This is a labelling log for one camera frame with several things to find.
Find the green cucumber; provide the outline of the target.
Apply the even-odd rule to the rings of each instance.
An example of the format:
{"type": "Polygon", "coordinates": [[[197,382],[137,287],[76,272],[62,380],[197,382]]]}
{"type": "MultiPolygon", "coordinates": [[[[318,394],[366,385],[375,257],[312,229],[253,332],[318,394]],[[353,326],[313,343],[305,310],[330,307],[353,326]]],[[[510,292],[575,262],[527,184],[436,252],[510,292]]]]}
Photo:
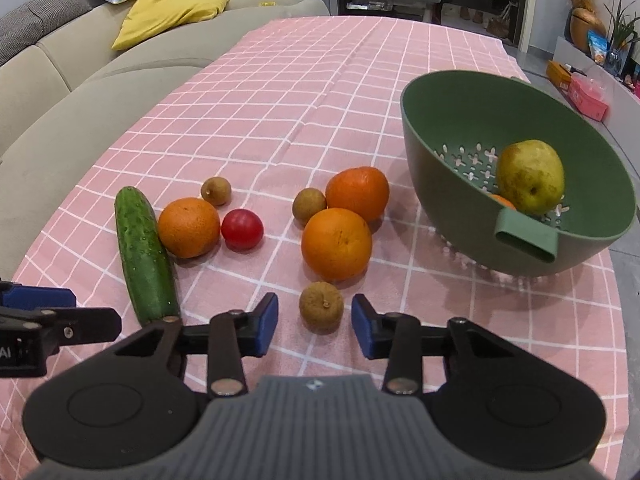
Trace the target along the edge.
{"type": "Polygon", "coordinates": [[[154,210],[134,186],[121,188],[114,203],[122,275],[138,322],[148,325],[180,316],[174,268],[160,241],[154,210]]]}

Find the orange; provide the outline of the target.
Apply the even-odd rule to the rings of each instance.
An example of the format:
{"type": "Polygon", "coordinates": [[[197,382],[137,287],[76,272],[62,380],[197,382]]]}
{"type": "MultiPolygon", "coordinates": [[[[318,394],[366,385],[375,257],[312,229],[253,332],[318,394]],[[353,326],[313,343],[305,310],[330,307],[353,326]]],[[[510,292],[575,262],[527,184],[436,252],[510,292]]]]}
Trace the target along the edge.
{"type": "Polygon", "coordinates": [[[176,258],[198,258],[211,252],[218,243],[219,214],[202,198],[179,198],[160,213],[157,232],[162,244],[176,258]]]}
{"type": "Polygon", "coordinates": [[[501,195],[489,194],[489,196],[493,200],[495,200],[496,202],[500,203],[502,206],[508,207],[510,209],[513,209],[513,210],[517,210],[516,207],[510,202],[510,200],[507,200],[506,198],[502,197],[501,195]]]}
{"type": "Polygon", "coordinates": [[[378,168],[349,168],[329,180],[324,195],[330,208],[348,209],[373,222],[384,214],[390,199],[390,184],[378,168]]]}
{"type": "Polygon", "coordinates": [[[372,255],[370,228],[356,212],[328,208],[314,214],[303,229],[300,249],[307,266],[327,282],[356,278],[372,255]]]}

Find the red cherry tomato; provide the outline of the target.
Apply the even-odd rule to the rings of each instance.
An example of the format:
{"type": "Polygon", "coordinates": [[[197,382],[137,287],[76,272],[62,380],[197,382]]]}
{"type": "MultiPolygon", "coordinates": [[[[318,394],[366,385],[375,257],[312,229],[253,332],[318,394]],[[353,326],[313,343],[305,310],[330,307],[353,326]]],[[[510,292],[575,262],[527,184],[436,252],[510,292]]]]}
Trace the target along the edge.
{"type": "Polygon", "coordinates": [[[221,235],[229,248],[246,252],[260,243],[264,225],[254,211],[233,209],[222,220],[221,235]]]}

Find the longan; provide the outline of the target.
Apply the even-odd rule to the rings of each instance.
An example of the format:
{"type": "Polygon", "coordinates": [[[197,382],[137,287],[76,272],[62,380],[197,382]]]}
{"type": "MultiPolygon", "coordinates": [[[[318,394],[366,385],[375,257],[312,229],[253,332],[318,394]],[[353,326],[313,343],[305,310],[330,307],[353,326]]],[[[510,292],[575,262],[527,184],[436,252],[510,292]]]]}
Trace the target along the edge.
{"type": "Polygon", "coordinates": [[[344,313],[341,292],[327,282],[308,285],[300,294],[299,315],[307,328],[315,333],[332,333],[338,329],[344,313]]]}
{"type": "Polygon", "coordinates": [[[318,188],[303,188],[292,203],[292,215],[300,224],[306,224],[323,209],[326,209],[326,196],[318,188]]]}
{"type": "Polygon", "coordinates": [[[201,186],[202,199],[214,207],[221,207],[229,203],[231,195],[231,184],[224,177],[211,177],[201,186]]]}

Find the yellow-green pear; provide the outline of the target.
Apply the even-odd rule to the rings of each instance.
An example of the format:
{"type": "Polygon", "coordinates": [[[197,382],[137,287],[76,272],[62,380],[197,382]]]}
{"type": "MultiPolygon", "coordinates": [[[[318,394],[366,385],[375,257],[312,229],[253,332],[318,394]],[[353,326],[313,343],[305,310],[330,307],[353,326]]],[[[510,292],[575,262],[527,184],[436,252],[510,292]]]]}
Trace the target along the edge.
{"type": "Polygon", "coordinates": [[[560,156],[551,145],[539,140],[508,145],[498,157],[496,182],[502,197],[532,217],[552,211],[565,192],[560,156]]]}

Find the beige sofa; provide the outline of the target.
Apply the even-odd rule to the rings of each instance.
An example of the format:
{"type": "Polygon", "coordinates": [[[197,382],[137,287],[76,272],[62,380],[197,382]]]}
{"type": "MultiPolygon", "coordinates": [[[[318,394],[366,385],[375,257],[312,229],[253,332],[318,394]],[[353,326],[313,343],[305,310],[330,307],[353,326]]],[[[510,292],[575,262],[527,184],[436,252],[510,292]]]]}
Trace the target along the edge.
{"type": "Polygon", "coordinates": [[[322,0],[230,0],[211,20],[113,51],[130,4],[101,4],[1,67],[1,276],[12,278],[52,214],[124,132],[246,34],[325,16],[322,0]]]}

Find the longan beside back orange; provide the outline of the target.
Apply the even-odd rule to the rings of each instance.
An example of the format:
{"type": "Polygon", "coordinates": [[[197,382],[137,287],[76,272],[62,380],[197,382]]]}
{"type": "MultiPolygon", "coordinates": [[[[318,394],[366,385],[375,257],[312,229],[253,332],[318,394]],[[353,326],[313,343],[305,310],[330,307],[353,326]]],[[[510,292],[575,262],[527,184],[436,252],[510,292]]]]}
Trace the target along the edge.
{"type": "Polygon", "coordinates": [[[292,203],[292,215],[300,224],[306,224],[323,209],[326,209],[326,196],[318,188],[303,188],[292,203]]]}

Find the pink checkered tablecloth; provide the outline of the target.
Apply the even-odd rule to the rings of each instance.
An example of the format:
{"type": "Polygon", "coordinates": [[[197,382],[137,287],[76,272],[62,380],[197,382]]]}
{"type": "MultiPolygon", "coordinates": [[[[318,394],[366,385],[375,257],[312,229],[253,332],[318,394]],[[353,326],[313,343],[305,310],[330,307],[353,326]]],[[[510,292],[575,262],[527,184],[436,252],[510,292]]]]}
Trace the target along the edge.
{"type": "Polygon", "coordinates": [[[511,278],[440,237],[411,186],[399,98],[414,77],[448,68],[518,74],[496,44],[427,24],[293,18],[255,30],[183,86],[158,90],[142,118],[91,157],[24,250],[14,278],[67,287],[86,307],[114,308],[132,333],[138,322],[119,261],[116,193],[133,185],[162,210],[221,176],[231,183],[231,206],[256,212],[265,234],[252,252],[218,245],[178,264],[186,322],[204,323],[274,292],[279,323],[268,354],[246,360],[249,382],[345,372],[380,378],[383,363],[362,356],[348,321],[328,336],[303,326],[298,298],[314,274],[292,216],[303,188],[324,188],[352,167],[375,167],[390,182],[390,200],[373,230],[367,271],[341,284],[344,298],[360,293],[380,311],[405,311],[430,325],[465,316],[580,378],[608,412],[593,461],[614,477],[628,426],[628,384],[611,258],[600,254],[546,278],[511,278]]]}

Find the grey knitted blanket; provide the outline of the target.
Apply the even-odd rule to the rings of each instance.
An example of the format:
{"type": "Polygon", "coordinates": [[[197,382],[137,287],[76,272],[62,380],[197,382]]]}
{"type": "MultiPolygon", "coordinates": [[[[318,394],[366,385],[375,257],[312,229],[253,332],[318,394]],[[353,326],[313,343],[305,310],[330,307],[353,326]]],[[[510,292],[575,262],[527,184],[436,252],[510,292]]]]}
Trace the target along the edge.
{"type": "Polygon", "coordinates": [[[1,18],[0,64],[90,10],[87,0],[28,0],[21,4],[1,18]]]}

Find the green colander bowl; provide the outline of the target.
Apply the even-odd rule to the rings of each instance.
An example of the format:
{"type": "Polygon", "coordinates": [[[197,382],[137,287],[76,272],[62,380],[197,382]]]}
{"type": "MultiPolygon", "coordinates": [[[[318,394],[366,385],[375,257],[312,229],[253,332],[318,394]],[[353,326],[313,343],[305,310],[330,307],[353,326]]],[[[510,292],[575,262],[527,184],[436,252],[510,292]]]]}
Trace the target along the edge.
{"type": "Polygon", "coordinates": [[[400,98],[412,185],[428,221],[486,268],[545,276],[626,234],[634,186],[584,118],[518,78],[444,70],[400,98]]]}

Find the grey tv bench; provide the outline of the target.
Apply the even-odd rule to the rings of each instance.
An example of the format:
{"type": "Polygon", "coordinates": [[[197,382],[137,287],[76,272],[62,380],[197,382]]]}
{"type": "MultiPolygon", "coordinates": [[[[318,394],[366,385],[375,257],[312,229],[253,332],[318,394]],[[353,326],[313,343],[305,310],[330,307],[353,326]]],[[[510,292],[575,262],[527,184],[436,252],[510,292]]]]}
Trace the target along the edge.
{"type": "Polygon", "coordinates": [[[572,66],[578,74],[587,78],[591,88],[596,92],[593,99],[606,106],[599,122],[608,127],[615,124],[622,127],[638,127],[639,98],[614,76],[562,37],[556,38],[553,59],[560,64],[572,66]]]}

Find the pink storage box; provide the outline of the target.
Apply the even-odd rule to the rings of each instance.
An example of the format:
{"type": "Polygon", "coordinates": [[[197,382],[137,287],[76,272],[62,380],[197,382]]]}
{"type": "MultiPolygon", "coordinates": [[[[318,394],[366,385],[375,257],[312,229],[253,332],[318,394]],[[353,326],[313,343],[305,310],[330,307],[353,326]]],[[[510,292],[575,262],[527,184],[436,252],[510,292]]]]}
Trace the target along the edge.
{"type": "Polygon", "coordinates": [[[568,87],[568,98],[580,114],[596,122],[603,122],[608,112],[608,101],[597,81],[574,73],[568,87]]]}

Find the yellow cushion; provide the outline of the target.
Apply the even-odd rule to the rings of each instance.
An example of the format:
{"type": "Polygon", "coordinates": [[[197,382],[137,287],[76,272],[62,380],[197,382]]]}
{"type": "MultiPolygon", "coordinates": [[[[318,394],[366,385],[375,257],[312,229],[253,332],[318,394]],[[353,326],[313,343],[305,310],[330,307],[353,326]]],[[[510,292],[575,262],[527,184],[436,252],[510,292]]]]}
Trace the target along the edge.
{"type": "Polygon", "coordinates": [[[128,50],[175,27],[208,21],[226,10],[230,0],[136,0],[112,44],[128,50]]]}

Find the orange box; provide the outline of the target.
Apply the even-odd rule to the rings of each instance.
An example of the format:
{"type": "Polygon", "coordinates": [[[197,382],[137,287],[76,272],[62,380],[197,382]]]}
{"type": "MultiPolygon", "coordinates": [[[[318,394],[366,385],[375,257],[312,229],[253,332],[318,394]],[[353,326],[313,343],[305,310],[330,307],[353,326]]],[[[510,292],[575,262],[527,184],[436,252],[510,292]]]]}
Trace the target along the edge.
{"type": "Polygon", "coordinates": [[[547,63],[546,75],[559,91],[567,92],[572,82],[572,73],[561,63],[550,60],[547,63]]]}

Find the blue snack bag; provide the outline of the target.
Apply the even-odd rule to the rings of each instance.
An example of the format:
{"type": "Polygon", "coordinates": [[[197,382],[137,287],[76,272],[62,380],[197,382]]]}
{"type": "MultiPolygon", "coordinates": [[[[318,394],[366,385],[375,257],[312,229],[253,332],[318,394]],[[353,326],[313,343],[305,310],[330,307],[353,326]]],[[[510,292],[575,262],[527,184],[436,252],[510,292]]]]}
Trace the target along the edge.
{"type": "Polygon", "coordinates": [[[590,58],[598,65],[603,66],[608,54],[608,40],[606,40],[596,30],[589,29],[587,32],[587,42],[590,58]]]}

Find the green potted plant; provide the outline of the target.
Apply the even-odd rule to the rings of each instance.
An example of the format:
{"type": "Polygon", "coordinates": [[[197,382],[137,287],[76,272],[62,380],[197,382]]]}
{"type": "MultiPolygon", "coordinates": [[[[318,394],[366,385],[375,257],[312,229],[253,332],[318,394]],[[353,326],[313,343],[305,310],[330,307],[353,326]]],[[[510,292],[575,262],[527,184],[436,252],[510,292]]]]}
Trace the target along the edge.
{"type": "Polygon", "coordinates": [[[608,33],[608,50],[604,67],[612,76],[617,77],[625,65],[624,53],[639,41],[638,32],[636,32],[639,15],[637,13],[628,14],[629,6],[622,6],[622,0],[618,0],[615,11],[609,6],[604,7],[612,18],[612,29],[608,33]]]}

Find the brown round vase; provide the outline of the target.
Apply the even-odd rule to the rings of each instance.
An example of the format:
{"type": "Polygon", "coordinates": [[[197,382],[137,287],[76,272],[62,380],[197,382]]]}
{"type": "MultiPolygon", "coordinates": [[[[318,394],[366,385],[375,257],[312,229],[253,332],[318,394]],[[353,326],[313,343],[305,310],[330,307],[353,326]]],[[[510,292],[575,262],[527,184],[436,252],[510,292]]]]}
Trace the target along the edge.
{"type": "Polygon", "coordinates": [[[585,8],[574,8],[570,14],[570,40],[582,52],[589,52],[588,32],[606,37],[606,29],[600,18],[585,8]]]}

